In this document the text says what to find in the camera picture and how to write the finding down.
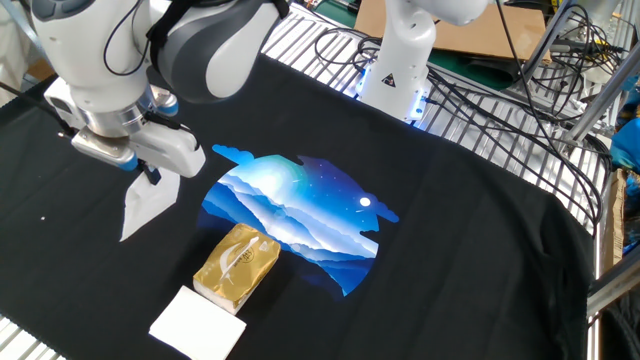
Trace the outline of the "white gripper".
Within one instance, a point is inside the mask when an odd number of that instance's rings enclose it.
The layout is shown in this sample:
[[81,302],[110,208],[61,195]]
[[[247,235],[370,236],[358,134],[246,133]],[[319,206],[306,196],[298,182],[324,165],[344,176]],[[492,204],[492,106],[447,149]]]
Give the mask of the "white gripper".
[[45,99],[76,132],[71,137],[76,150],[126,171],[137,167],[151,185],[162,178],[157,168],[191,178],[206,161],[188,128],[157,113],[150,85],[135,103],[115,112],[92,113],[79,107],[61,78],[45,91]]

